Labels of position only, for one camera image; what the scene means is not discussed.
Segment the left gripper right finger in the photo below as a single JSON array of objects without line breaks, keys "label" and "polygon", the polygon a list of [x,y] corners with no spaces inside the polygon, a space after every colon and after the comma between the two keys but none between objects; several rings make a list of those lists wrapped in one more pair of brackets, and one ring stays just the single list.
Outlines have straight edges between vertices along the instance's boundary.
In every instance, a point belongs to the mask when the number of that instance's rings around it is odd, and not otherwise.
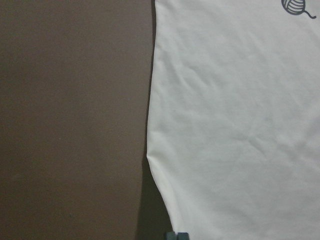
[{"label": "left gripper right finger", "polygon": [[190,237],[187,232],[178,232],[176,239],[177,240],[190,240]]}]

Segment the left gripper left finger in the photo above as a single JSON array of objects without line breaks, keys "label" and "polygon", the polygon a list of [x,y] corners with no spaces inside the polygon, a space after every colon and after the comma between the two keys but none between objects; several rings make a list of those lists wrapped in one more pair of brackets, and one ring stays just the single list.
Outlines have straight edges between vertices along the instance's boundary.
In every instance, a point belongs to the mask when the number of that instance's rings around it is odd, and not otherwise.
[{"label": "left gripper left finger", "polygon": [[175,232],[165,232],[163,239],[164,240],[177,240],[177,235]]}]

